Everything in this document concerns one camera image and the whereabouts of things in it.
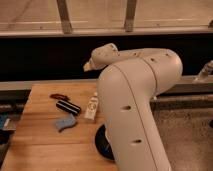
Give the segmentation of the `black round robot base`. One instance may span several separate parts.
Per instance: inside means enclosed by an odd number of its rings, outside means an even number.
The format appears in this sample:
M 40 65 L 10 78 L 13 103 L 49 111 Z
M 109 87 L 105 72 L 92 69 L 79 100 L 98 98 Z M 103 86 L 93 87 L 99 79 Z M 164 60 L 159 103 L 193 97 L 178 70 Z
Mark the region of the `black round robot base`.
M 95 146 L 98 153 L 108 160 L 114 160 L 111 146 L 105 135 L 105 125 L 101 125 L 95 134 Z

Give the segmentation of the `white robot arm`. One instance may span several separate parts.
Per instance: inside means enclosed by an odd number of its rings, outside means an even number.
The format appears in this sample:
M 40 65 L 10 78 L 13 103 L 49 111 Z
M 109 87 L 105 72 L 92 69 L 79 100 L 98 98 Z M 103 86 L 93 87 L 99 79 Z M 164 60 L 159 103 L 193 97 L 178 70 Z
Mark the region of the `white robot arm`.
M 109 43 L 94 49 L 86 71 L 101 72 L 100 112 L 118 171 L 172 171 L 150 107 L 150 99 L 181 78 L 183 65 L 165 48 L 119 50 Z

